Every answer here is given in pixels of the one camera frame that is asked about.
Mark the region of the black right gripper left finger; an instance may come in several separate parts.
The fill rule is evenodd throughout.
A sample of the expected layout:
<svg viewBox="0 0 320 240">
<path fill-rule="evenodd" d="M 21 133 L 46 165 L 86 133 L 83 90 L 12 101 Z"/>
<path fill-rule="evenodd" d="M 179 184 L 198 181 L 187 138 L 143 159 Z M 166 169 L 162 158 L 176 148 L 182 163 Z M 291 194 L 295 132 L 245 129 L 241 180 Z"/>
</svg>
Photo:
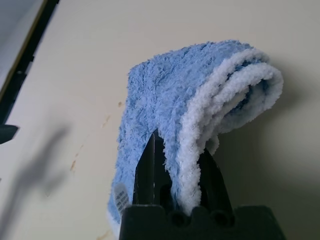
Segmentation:
<svg viewBox="0 0 320 240">
<path fill-rule="evenodd" d="M 155 130 L 135 169 L 132 204 L 172 206 L 172 180 L 165 169 L 164 140 Z"/>
</svg>

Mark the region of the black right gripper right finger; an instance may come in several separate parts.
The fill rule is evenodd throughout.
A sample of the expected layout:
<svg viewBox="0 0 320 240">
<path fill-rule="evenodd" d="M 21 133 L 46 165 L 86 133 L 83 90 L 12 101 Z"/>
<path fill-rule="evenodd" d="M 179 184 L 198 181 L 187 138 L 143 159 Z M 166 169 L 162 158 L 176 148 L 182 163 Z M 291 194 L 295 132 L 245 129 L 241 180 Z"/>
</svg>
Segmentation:
<svg viewBox="0 0 320 240">
<path fill-rule="evenodd" d="M 209 212 L 220 212 L 227 218 L 233 216 L 233 209 L 220 168 L 207 149 L 198 159 L 200 167 L 200 205 Z"/>
</svg>

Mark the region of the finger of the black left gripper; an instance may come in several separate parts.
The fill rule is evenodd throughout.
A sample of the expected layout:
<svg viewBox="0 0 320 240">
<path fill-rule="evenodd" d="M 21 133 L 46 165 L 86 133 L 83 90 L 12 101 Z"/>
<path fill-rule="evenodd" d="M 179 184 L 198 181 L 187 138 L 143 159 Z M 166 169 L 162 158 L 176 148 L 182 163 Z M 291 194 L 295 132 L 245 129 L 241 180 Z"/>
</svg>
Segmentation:
<svg viewBox="0 0 320 240">
<path fill-rule="evenodd" d="M 4 144 L 12 140 L 19 130 L 16 125 L 1 124 L 0 125 L 0 144 Z"/>
</svg>

